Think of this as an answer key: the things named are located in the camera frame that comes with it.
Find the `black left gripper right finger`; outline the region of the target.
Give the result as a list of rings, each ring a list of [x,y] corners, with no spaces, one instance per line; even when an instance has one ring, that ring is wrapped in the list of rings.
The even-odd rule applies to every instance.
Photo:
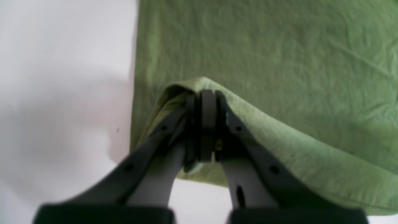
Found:
[[[199,95],[199,160],[215,156],[227,177],[229,224],[367,224],[364,211],[338,206],[301,183],[264,148],[220,91]]]

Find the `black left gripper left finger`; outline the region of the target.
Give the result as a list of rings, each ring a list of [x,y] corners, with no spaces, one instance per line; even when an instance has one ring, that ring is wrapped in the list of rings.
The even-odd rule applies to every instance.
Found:
[[[195,164],[191,137],[196,96],[187,95],[110,174],[80,195],[45,204],[35,224],[175,224],[168,208],[174,179]]]

